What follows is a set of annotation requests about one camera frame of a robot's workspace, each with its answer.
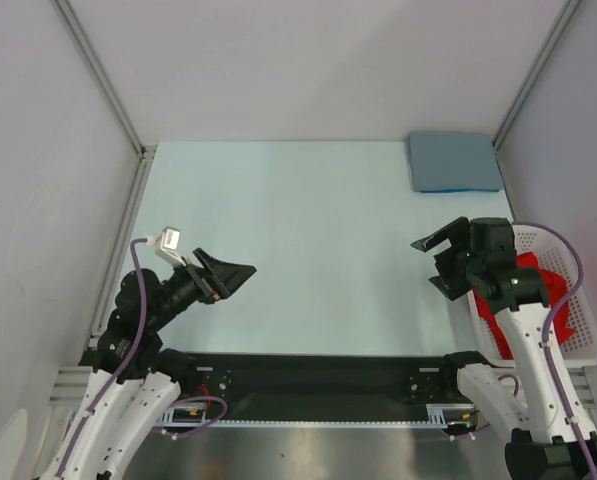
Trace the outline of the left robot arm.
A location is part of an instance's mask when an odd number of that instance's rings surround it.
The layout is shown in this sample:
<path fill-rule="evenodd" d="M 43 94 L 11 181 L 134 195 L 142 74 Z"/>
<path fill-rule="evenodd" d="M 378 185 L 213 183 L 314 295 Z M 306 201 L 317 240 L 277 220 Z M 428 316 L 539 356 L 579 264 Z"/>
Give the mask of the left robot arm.
<path fill-rule="evenodd" d="M 44 479 L 120 479 L 157 420 L 169 409 L 196 403 L 192 428 L 161 434 L 189 437 L 220 422 L 227 402 L 209 393 L 195 359 L 166 349 L 159 332 L 195 303 L 212 305 L 231 297 L 255 273 L 252 265 L 220 261 L 203 249 L 182 257 L 154 237 L 144 243 L 173 268 L 160 280 L 136 265 L 121 281 L 106 330 L 94 349 L 83 354 L 90 367 L 83 400 Z"/>

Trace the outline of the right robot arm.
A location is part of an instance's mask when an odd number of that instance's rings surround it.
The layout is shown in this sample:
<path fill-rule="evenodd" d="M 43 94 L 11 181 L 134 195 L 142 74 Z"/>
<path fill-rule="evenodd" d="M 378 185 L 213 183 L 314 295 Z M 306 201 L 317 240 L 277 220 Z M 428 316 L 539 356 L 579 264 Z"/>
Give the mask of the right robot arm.
<path fill-rule="evenodd" d="M 504 218 L 459 217 L 412 242 L 434 257 L 431 283 L 449 300 L 475 291 L 487 303 L 510 347 L 518 399 L 477 352 L 446 356 L 452 368 L 439 376 L 451 401 L 469 399 L 504 440 L 513 479 L 597 479 L 597 427 L 581 404 L 553 325 L 552 304 L 539 271 L 517 263 L 518 226 Z"/>

